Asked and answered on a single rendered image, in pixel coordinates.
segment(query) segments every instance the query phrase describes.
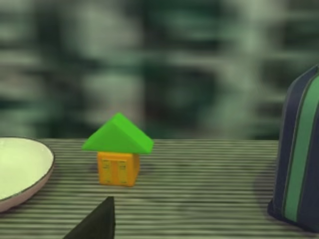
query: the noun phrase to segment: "blurred background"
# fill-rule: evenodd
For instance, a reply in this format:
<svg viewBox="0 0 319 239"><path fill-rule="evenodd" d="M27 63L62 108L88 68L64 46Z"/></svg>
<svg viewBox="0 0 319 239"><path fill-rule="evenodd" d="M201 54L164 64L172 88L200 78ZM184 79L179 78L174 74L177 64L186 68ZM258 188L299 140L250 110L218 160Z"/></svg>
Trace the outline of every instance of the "blurred background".
<svg viewBox="0 0 319 239"><path fill-rule="evenodd" d="M317 0L0 0L0 135L278 139Z"/></svg>

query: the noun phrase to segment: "bowl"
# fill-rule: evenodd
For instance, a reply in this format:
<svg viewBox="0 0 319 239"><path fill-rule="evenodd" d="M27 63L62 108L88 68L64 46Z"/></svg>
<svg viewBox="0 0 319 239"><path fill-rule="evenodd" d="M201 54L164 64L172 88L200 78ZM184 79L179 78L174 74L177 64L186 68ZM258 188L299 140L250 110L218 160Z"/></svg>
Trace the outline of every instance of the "bowl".
<svg viewBox="0 0 319 239"><path fill-rule="evenodd" d="M0 137L0 213L37 193L48 181L54 154L28 138Z"/></svg>

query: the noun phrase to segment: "striped tablecloth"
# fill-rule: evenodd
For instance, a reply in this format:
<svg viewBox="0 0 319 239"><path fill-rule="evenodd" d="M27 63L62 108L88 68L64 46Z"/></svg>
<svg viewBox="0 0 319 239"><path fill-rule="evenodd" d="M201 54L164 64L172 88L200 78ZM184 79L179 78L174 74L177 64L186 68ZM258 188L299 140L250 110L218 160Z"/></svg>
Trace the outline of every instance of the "striped tablecloth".
<svg viewBox="0 0 319 239"><path fill-rule="evenodd" d="M61 239L107 196L116 239L304 239L266 214L277 142L157 140L133 188L98 184L82 140L42 140L56 154L47 185L0 215L0 239Z"/></svg>

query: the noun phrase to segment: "dark bowl rim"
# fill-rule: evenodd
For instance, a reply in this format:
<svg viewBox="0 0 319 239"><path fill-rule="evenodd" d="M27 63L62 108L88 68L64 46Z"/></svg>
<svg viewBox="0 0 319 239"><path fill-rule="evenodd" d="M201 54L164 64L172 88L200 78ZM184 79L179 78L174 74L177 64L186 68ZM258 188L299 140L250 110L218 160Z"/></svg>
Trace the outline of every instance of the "dark bowl rim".
<svg viewBox="0 0 319 239"><path fill-rule="evenodd" d="M16 137L16 136L2 136L2 137L0 137L0 139L1 138L20 138L20 139L26 139L26 140L30 140L30 141L34 141L34 142L40 143L40 144L44 145L51 152L53 160L52 160L52 164L51 164L50 168L47 170L47 172L41 178L39 178L35 183L33 183L32 185L30 185L29 187L23 189L22 191L20 191L18 193L15 193L15 194L12 194L11 196L8 196L6 198L0 199L0 203L2 203L4 201L7 201L10 198L14 198L14 197L16 197L16 196L28 191L29 189L33 188L35 185L37 185L43 178L45 178L52 171L52 169L54 167L54 164L55 164L55 154L53 153L52 149L48 145L46 145L43 142L40 142L37 139L32 139L32 138L28 138L28 137Z"/></svg>

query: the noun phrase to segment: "pink bowl exterior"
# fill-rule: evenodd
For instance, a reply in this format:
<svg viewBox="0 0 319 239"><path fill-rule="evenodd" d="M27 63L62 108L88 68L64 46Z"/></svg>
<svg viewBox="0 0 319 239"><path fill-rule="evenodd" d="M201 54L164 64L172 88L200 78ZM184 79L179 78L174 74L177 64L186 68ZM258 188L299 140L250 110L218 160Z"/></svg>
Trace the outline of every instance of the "pink bowl exterior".
<svg viewBox="0 0 319 239"><path fill-rule="evenodd" d="M54 167L51 167L50 171L48 171L48 173L42 179L40 179L36 184L31 186L30 188L26 189L21 193L13 195L12 197L9 197L4 201L0 201L0 213L20 205L21 203L30 199L34 194L36 194L49 180L53 172L53 168Z"/></svg>

